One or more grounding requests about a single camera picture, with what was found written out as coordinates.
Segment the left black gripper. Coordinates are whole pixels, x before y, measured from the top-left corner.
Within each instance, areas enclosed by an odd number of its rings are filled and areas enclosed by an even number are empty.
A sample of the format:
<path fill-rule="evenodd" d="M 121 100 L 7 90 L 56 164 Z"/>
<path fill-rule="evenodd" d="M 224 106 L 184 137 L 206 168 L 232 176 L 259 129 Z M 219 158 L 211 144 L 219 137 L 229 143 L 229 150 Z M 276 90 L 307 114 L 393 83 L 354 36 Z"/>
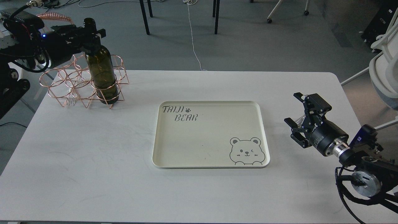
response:
<path fill-rule="evenodd" d="M 44 49 L 50 68 L 58 67 L 81 52 L 94 56 L 101 48 L 101 38 L 106 37 L 105 29 L 76 26 L 52 26 L 51 29 L 44 34 Z"/>

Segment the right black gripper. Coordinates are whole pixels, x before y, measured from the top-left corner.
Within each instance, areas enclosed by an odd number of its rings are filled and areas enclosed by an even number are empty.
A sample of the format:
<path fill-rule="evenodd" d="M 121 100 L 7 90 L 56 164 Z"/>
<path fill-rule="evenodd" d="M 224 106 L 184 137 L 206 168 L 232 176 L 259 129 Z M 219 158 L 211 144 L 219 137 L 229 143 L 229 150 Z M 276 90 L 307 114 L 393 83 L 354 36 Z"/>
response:
<path fill-rule="evenodd" d="M 347 142 L 348 134 L 325 118 L 325 114 L 331 110 L 331 105 L 319 94 L 303 95 L 297 92 L 293 96 L 304 106 L 304 116 L 299 123 L 303 128 L 291 118 L 284 119 L 292 132 L 290 137 L 295 142 L 303 148 L 313 146 L 323 156 L 331 155 L 335 141 Z"/>

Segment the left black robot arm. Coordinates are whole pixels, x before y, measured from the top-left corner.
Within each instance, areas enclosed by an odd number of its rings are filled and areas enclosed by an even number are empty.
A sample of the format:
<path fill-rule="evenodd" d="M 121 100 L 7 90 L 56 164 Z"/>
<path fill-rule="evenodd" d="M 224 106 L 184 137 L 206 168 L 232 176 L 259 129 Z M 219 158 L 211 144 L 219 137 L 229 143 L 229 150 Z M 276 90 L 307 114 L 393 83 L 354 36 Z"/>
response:
<path fill-rule="evenodd" d="M 1 38 L 1 117 L 30 89 L 30 82 L 20 78 L 9 63 L 29 72 L 42 73 L 64 64 L 74 54 L 96 52 L 101 38 L 106 36 L 106 31 L 98 30 L 89 17 L 84 20 L 83 27 L 53 26 L 52 31 L 42 34 L 42 18 L 25 10 L 46 3 L 46 0 L 30 0 L 18 9 L 1 10 L 1 23 L 10 33 Z"/>

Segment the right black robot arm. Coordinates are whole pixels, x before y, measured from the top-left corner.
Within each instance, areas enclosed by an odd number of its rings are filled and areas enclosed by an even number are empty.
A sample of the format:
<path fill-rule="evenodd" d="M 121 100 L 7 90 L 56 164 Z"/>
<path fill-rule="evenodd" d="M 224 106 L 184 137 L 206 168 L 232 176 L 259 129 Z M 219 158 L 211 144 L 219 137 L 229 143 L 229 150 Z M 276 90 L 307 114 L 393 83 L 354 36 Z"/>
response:
<path fill-rule="evenodd" d="M 335 155 L 341 167 L 335 168 L 339 197 L 347 211 L 363 223 L 348 207 L 345 199 L 362 205 L 382 205 L 397 212 L 397 195 L 389 191 L 397 187 L 397 165 L 376 154 L 383 150 L 377 143 L 377 129 L 367 124 L 357 132 L 350 144 L 348 134 L 325 114 L 332 109 L 320 95 L 294 93 L 304 107 L 304 115 L 297 121 L 284 121 L 291 130 L 290 137 L 302 148 L 313 146 L 323 156 Z"/>

